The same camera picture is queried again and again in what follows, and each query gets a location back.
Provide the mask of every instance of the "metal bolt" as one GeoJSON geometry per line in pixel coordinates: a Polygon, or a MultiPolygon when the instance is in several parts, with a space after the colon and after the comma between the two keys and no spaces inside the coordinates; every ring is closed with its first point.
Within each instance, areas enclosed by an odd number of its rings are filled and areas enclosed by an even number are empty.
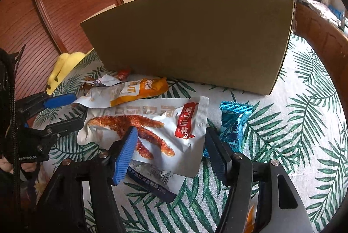
{"type": "Polygon", "coordinates": [[[108,151],[102,151],[100,154],[98,154],[100,158],[107,158],[109,156],[108,151]]]}
{"type": "Polygon", "coordinates": [[[277,159],[272,159],[272,160],[271,160],[271,163],[272,163],[272,165],[274,165],[274,166],[278,166],[278,165],[280,164],[279,160],[277,160],[277,159]]]}
{"type": "Polygon", "coordinates": [[[235,153],[233,154],[233,157],[234,157],[235,159],[242,159],[242,158],[243,158],[243,154],[241,154],[240,152],[235,152],[235,153]]]}
{"type": "Polygon", "coordinates": [[[69,165],[71,162],[72,162],[72,160],[71,160],[70,158],[66,158],[66,159],[64,159],[64,160],[62,161],[62,164],[65,165],[65,166],[67,166],[67,165],[69,165]]]}

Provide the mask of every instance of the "banana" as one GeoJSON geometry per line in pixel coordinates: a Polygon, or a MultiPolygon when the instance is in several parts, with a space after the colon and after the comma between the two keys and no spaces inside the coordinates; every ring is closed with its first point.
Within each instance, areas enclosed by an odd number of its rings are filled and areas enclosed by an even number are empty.
{"type": "Polygon", "coordinates": [[[52,74],[48,78],[47,89],[46,89],[47,94],[49,95],[52,94],[53,91],[56,89],[56,87],[64,80],[64,78],[71,72],[71,70],[77,64],[79,64],[79,62],[85,56],[86,55],[82,52],[74,52],[74,53],[71,53],[70,55],[68,53],[61,54],[56,64],[54,65],[52,74]]]}

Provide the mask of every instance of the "brown cardboard box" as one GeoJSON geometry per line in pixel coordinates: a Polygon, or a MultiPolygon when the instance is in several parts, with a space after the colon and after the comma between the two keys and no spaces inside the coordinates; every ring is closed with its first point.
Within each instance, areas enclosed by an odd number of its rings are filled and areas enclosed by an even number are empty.
{"type": "Polygon", "coordinates": [[[133,0],[81,26],[107,69],[269,95],[293,11],[294,0],[133,0]]]}

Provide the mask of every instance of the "tablecloth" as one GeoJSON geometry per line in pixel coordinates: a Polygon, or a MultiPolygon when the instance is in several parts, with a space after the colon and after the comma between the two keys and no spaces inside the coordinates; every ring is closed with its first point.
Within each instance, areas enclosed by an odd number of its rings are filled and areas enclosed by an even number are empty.
{"type": "MultiPolygon", "coordinates": [[[[80,81],[86,76],[97,78],[110,73],[92,51],[54,95],[79,95],[80,81]]],[[[160,97],[208,96],[207,123],[216,130],[221,125],[222,100],[252,104],[253,113],[244,129],[243,153],[260,162],[277,158],[297,188],[314,231],[329,222],[347,191],[347,125],[335,87],[305,39],[291,35],[279,78],[269,96],[179,79],[168,79],[168,84],[169,91],[160,97]]],[[[77,116],[84,118],[86,108],[46,109],[33,127],[43,129],[47,124],[77,116]]],[[[78,145],[76,134],[59,138],[53,146],[50,160],[43,165],[48,176],[64,158],[77,162],[101,151],[95,143],[78,145]]],[[[96,232],[88,182],[83,188],[86,219],[90,230],[96,232]]],[[[217,180],[209,159],[203,158],[199,174],[186,178],[172,203],[160,201],[128,177],[113,190],[128,232],[203,233],[213,232],[218,225],[229,188],[217,180]]]]}

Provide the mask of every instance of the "blue snack wrapper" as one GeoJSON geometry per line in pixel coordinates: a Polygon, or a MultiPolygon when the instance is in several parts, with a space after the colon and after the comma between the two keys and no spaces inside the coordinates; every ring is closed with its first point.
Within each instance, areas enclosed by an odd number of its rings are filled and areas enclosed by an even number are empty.
{"type": "MultiPolygon", "coordinates": [[[[253,112],[253,106],[233,101],[222,101],[221,128],[219,138],[227,142],[234,152],[241,152],[243,139],[243,126],[253,112]]],[[[208,151],[203,152],[204,157],[209,157],[208,151]]]]}

